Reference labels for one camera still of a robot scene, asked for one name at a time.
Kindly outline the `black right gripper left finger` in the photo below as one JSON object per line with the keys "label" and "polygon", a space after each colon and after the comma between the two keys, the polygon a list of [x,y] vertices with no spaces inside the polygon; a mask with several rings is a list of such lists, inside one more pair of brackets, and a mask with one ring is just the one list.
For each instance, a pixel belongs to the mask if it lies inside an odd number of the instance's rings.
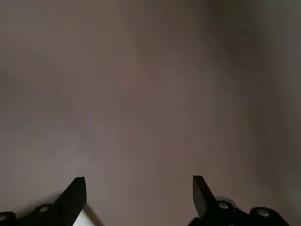
{"label": "black right gripper left finger", "polygon": [[72,226],[87,203],[86,181],[76,177],[53,203],[43,204],[17,218],[8,211],[0,214],[2,226]]}

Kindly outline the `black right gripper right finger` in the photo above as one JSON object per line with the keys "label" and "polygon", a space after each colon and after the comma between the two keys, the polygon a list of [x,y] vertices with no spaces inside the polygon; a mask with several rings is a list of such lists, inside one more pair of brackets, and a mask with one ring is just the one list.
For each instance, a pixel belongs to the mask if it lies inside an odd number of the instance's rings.
{"label": "black right gripper right finger", "polygon": [[228,201],[217,200],[202,176],[193,177],[193,202],[198,213],[190,226],[287,226],[273,209],[254,207],[248,213]]}

